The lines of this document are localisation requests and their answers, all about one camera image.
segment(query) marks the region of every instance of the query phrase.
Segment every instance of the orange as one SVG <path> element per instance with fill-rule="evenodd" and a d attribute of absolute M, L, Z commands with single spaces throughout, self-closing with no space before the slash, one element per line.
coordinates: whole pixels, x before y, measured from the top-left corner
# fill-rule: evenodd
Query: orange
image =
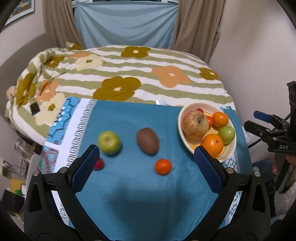
<path fill-rule="evenodd" d="M 209 127 L 211 127 L 214 123 L 213 117 L 207 115 L 207 120 L 209 122 Z"/>
<path fill-rule="evenodd" d="M 155 163 L 154 169 L 159 175 L 167 175 L 172 169 L 172 164 L 167 159 L 159 159 Z"/>
<path fill-rule="evenodd" d="M 215 112 L 212 117 L 214 121 L 214 126 L 216 127 L 226 126 L 229 122 L 228 116 L 223 112 Z"/>
<path fill-rule="evenodd" d="M 203 146 L 213 158 L 218 157 L 223 150 L 223 141 L 221 137 L 216 134 L 206 135 L 200 145 Z"/>

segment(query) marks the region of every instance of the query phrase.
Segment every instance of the metal screw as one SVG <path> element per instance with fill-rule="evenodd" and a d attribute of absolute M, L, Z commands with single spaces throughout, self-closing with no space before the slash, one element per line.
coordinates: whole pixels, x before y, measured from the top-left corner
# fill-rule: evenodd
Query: metal screw
<path fill-rule="evenodd" d="M 40 171 L 34 171 L 33 176 L 37 177 L 40 174 Z"/>
<path fill-rule="evenodd" d="M 229 174 L 232 174 L 234 173 L 234 170 L 230 167 L 226 168 L 226 171 L 229 173 Z"/>
<path fill-rule="evenodd" d="M 68 170 L 68 168 L 66 168 L 66 167 L 62 167 L 62 168 L 59 170 L 59 172 L 60 172 L 60 173 L 65 173 L 67 170 Z"/>
<path fill-rule="evenodd" d="M 261 176 L 260 172 L 258 172 L 258 171 L 254 172 L 254 175 L 257 176 L 257 177 Z"/>

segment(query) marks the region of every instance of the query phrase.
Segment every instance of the brown curtain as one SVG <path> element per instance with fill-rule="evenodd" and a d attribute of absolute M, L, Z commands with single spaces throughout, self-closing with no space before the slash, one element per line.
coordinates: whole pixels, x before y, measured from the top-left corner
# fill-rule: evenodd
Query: brown curtain
<path fill-rule="evenodd" d="M 225 0 L 179 0 L 172 49 L 193 54 L 206 63 L 218 41 Z"/>
<path fill-rule="evenodd" d="M 45 29 L 55 46 L 65 48 L 66 42 L 71 42 L 85 48 L 75 24 L 71 0 L 43 0 L 43 15 Z"/>

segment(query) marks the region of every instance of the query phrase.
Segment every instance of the bowl rim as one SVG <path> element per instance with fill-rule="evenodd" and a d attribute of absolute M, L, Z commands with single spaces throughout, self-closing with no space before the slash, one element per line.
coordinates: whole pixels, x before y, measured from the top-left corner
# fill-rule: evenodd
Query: bowl rim
<path fill-rule="evenodd" d="M 211 106 L 211 108 L 214 108 L 217 110 L 217 112 L 223 112 L 221 109 L 218 109 L 217 107 L 211 105 L 211 104 L 208 104 L 208 103 L 204 103 L 204 102 L 193 102 L 193 103 L 190 103 L 184 107 L 182 107 L 182 109 L 180 110 L 179 112 L 179 115 L 178 115 L 178 132 L 179 132 L 179 135 L 182 139 L 182 142 L 184 143 L 184 145 L 186 146 L 186 148 L 192 153 L 194 154 L 194 150 L 187 144 L 186 142 L 186 138 L 184 136 L 184 133 L 183 133 L 183 130 L 182 130 L 182 127 L 181 127 L 181 116 L 182 114 L 184 113 L 185 109 L 187 109 L 189 106 L 191 105 L 196 105 L 196 104 L 202 104 L 202 105 L 208 105 L 208 106 Z M 230 126 L 233 127 L 234 129 L 234 125 L 232 124 L 231 120 L 229 119 L 229 123 L 230 123 Z M 237 135 L 235 135 L 234 139 L 233 139 L 233 142 L 234 142 L 234 150 L 230 152 L 230 154 L 223 160 L 219 160 L 220 163 L 223 163 L 225 161 L 227 161 L 229 158 L 231 158 L 231 156 L 233 155 L 233 153 L 235 152 L 235 149 L 236 149 L 236 146 L 237 146 Z"/>

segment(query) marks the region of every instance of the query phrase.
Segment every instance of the red and yellow apple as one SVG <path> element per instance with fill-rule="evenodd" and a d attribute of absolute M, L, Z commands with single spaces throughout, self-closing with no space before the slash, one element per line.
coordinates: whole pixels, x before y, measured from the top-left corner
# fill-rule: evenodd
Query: red and yellow apple
<path fill-rule="evenodd" d="M 181 121 L 184 134 L 191 139 L 202 138 L 209 130 L 207 117 L 198 110 L 187 112 Z"/>

